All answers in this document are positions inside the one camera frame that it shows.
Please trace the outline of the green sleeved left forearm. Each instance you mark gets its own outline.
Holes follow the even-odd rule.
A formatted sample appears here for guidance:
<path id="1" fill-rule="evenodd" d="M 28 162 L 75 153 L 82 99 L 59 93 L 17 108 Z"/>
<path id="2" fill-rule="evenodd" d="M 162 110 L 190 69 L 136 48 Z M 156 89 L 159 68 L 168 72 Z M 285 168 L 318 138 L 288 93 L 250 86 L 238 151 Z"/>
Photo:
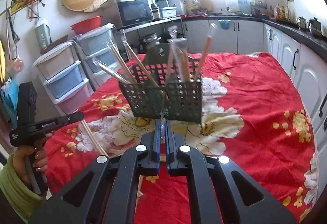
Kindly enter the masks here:
<path id="1" fill-rule="evenodd" d="M 1 223 L 28 223 L 32 213 L 46 201 L 31 191 L 18 177 L 11 154 L 1 170 Z"/>

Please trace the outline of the left hand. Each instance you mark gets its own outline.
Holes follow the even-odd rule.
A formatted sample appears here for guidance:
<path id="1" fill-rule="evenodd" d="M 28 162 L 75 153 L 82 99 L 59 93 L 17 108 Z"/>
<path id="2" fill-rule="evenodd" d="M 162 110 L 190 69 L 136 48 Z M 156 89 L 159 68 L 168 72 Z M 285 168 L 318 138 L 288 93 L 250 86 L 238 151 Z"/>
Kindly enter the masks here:
<path id="1" fill-rule="evenodd" d="M 35 162 L 33 167 L 36 171 L 45 172 L 48 168 L 47 152 L 43 144 L 53 136 L 53 133 L 47 133 L 42 141 L 36 143 L 40 144 L 41 148 L 32 147 L 30 145 L 21 145 L 18 147 L 13 155 L 13 167 L 18 177 L 24 182 L 25 185 L 30 186 L 29 176 L 27 174 L 24 157 L 35 154 Z"/>

